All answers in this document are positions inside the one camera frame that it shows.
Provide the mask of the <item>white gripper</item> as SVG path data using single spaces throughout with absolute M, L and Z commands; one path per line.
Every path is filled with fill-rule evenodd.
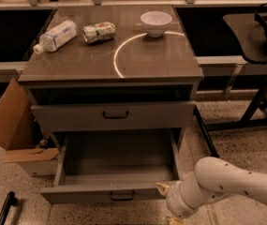
M 168 185 L 156 183 L 156 188 L 165 196 L 167 208 L 179 218 L 189 218 L 198 208 L 193 204 L 192 195 L 197 189 L 188 181 L 172 181 Z

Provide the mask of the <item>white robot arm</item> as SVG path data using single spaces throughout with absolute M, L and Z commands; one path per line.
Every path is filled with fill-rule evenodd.
M 186 180 L 156 183 L 169 211 L 189 218 L 206 204 L 217 203 L 230 194 L 246 196 L 267 205 L 267 173 L 251 172 L 216 157 L 200 159 Z

